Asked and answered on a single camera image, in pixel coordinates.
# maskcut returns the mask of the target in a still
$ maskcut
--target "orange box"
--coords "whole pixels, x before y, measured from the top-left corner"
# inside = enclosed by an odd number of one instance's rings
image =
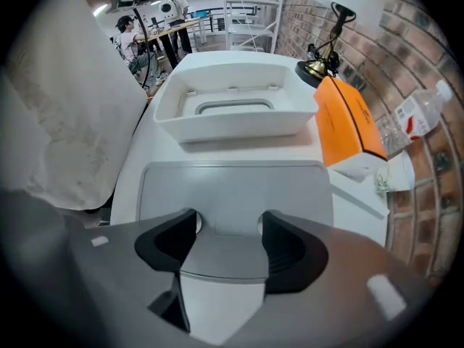
[[[366,176],[386,163],[376,124],[360,92],[326,76],[314,94],[326,167],[350,176]]]

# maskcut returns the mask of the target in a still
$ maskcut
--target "bottle cap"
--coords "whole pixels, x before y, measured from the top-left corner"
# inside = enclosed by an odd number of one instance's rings
[[[438,89],[438,92],[443,96],[446,102],[449,102],[451,100],[452,91],[450,86],[446,83],[446,81],[440,80],[438,83],[436,83],[436,88]]]

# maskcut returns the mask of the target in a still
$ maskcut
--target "brass lamp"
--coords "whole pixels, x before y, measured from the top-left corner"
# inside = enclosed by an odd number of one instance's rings
[[[314,55],[314,59],[298,62],[295,68],[297,75],[313,88],[317,88],[324,77],[335,77],[338,73],[340,60],[334,47],[343,24],[356,19],[357,24],[361,26],[378,28],[385,0],[316,0],[316,2],[331,7],[337,16],[337,21],[326,43],[318,48],[315,48],[314,44],[308,46],[308,51]]]

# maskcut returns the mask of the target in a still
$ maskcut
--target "wooden table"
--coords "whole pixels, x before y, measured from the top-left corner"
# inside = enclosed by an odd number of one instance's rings
[[[181,23],[177,27],[171,27],[169,30],[164,30],[164,31],[162,31],[160,33],[155,33],[155,34],[150,35],[150,37],[148,37],[148,42],[153,41],[153,40],[155,40],[157,38],[159,40],[161,40],[162,45],[165,48],[166,56],[169,59],[169,63],[171,64],[173,70],[174,70],[175,66],[177,66],[178,62],[177,62],[177,58],[175,57],[175,54],[174,54],[174,51],[173,51],[173,46],[172,46],[171,41],[169,39],[169,34],[174,33],[176,31],[179,31],[179,30],[182,30],[184,28],[189,28],[189,27],[192,27],[192,26],[195,26],[195,25],[199,25],[200,20],[201,20],[200,18],[195,19],[195,20],[189,20],[187,22]]]

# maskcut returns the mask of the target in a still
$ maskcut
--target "white tray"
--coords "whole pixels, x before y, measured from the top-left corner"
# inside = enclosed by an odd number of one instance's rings
[[[296,63],[256,52],[189,54],[158,92],[154,119],[179,143],[296,134],[318,111]]]

